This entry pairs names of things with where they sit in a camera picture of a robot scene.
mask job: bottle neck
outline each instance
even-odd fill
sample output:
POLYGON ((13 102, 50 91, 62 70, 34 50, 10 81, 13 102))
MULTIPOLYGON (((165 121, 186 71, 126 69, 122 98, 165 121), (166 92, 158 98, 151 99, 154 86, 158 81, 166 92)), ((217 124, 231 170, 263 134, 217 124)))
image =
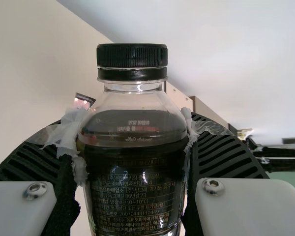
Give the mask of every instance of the bottle neck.
POLYGON ((109 81, 104 83, 105 92, 120 92, 120 93, 148 93, 163 90, 163 80, 133 82, 125 84, 125 82, 109 81))

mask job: metal screw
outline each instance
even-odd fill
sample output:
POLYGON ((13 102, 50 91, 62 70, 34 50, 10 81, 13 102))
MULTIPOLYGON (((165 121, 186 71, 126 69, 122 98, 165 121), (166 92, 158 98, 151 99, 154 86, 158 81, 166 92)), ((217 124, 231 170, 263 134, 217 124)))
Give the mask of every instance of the metal screw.
POLYGON ((43 182, 35 182, 27 187, 27 189, 23 193, 23 198, 25 198, 28 201, 31 201, 43 196, 46 192, 47 184, 43 182))
POLYGON ((207 193, 214 195, 214 196, 221 196, 225 191, 224 185, 220 181, 213 179, 213 178, 205 179, 202 182, 202 188, 207 193))

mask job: bottle label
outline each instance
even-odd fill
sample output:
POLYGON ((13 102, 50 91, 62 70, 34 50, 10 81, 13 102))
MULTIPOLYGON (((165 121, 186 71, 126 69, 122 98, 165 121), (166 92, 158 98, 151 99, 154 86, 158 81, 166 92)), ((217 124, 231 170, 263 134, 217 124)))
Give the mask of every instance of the bottle label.
POLYGON ((183 210, 183 163, 182 150, 153 155, 141 149, 88 160, 88 197, 99 234, 142 236, 176 224, 183 210))

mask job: plastic bottle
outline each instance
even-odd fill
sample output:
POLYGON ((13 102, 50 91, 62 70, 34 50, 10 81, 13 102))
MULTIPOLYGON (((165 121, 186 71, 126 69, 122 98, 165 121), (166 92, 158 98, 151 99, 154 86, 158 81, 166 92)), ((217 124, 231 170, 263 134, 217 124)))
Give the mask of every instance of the plastic bottle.
POLYGON ((87 163, 85 197, 93 235, 178 236, 187 127, 163 91, 167 47, 101 44, 104 92, 77 140, 87 163))

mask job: dark liquid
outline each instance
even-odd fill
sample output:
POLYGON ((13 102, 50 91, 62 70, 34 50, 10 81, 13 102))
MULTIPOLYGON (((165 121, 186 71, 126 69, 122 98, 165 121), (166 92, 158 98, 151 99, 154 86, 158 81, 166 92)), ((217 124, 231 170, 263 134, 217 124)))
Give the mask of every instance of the dark liquid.
POLYGON ((187 142, 184 138, 126 148, 83 145, 89 173, 86 193, 96 235, 163 235, 171 230, 179 235, 175 227, 183 211, 187 142))

